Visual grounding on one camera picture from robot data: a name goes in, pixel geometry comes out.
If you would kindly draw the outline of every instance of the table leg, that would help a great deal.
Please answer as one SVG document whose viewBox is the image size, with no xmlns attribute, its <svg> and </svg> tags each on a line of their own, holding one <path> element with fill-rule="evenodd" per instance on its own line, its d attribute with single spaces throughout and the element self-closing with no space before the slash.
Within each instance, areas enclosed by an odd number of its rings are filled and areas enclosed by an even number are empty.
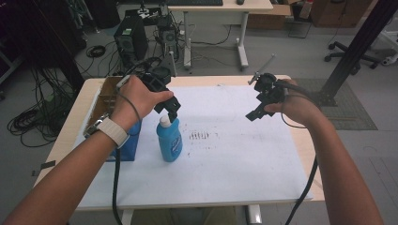
<svg viewBox="0 0 398 225">
<path fill-rule="evenodd" d="M 184 67 L 191 68 L 191 39 L 188 31 L 188 11 L 184 11 L 185 47 L 184 47 Z"/>
<path fill-rule="evenodd" d="M 249 18 L 249 12 L 243 12 L 242 24 L 240 25 L 240 37 L 237 38 L 237 51 L 239 53 L 240 65 L 242 68 L 247 68 L 249 66 L 248 58 L 246 56 L 245 46 L 243 45 L 248 18 Z"/>
<path fill-rule="evenodd" d="M 133 213 L 134 213 L 133 209 L 123 210 L 123 215 L 122 215 L 122 224 L 123 225 L 130 225 L 131 224 L 131 219 L 132 219 L 132 214 Z"/>
<path fill-rule="evenodd" d="M 250 204 L 247 206 L 247 219 L 248 224 L 263 224 L 261 219 L 260 205 Z"/>
</svg>

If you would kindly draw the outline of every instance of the right hand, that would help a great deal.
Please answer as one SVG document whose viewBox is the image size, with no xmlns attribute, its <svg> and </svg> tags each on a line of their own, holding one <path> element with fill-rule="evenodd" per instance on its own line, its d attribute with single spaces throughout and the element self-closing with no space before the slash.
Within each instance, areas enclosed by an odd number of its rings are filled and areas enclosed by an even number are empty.
<svg viewBox="0 0 398 225">
<path fill-rule="evenodd" d="M 120 88 L 120 92 L 135 106 L 141 119 L 146 117 L 156 104 L 174 95 L 171 91 L 151 92 L 143 82 L 134 75 L 131 75 L 129 80 Z M 129 130 L 139 118 L 131 105 L 121 96 L 117 96 L 111 119 L 125 130 Z"/>
<path fill-rule="evenodd" d="M 297 85 L 293 80 L 284 80 L 288 83 Z M 264 110 L 269 113 L 284 113 L 290 119 L 304 125 L 309 126 L 317 116 L 324 116 L 323 113 L 305 96 L 290 90 L 284 102 L 268 104 Z"/>
</svg>

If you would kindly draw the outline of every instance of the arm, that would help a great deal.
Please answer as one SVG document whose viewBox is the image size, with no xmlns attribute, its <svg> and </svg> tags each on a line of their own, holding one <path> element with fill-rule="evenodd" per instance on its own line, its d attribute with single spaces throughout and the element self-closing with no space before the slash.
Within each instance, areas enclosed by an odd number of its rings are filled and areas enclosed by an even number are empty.
<svg viewBox="0 0 398 225">
<path fill-rule="evenodd" d="M 283 113 L 309 130 L 330 224 L 383 224 L 375 201 L 333 124 L 311 101 L 294 91 L 290 94 L 284 103 L 267 105 L 265 110 L 280 113 L 283 109 Z"/>
<path fill-rule="evenodd" d="M 159 102 L 173 96 L 170 91 L 152 93 L 131 76 L 121 92 L 148 115 Z M 126 131 L 138 118 L 131 105 L 118 97 L 111 119 Z M 4 224 L 67 224 L 100 167 L 116 144 L 101 131 L 78 145 L 56 165 L 11 212 Z"/>
</svg>

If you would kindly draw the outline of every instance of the spray bottle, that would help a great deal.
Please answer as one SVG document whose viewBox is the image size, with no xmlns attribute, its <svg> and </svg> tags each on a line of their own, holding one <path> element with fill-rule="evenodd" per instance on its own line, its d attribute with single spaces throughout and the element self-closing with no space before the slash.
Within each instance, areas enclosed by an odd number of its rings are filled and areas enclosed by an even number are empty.
<svg viewBox="0 0 398 225">
<path fill-rule="evenodd" d="M 156 132 L 159 136 L 161 155 L 167 162 L 175 161 L 182 150 L 182 139 L 178 125 L 178 118 L 171 123 L 169 116 L 166 114 L 161 117 L 158 127 L 156 128 Z"/>
</svg>

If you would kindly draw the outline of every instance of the carpet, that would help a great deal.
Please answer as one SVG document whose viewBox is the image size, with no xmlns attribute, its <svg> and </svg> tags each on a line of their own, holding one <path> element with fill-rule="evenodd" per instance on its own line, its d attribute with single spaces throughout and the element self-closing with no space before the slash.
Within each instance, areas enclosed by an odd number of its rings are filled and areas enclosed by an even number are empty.
<svg viewBox="0 0 398 225">
<path fill-rule="evenodd" d="M 299 86 L 311 92 L 318 92 L 326 79 L 295 79 Z M 322 107 L 322 112 L 338 130 L 377 130 L 377 127 L 362 104 L 351 90 L 348 83 L 344 83 L 334 100 L 337 106 Z"/>
</svg>

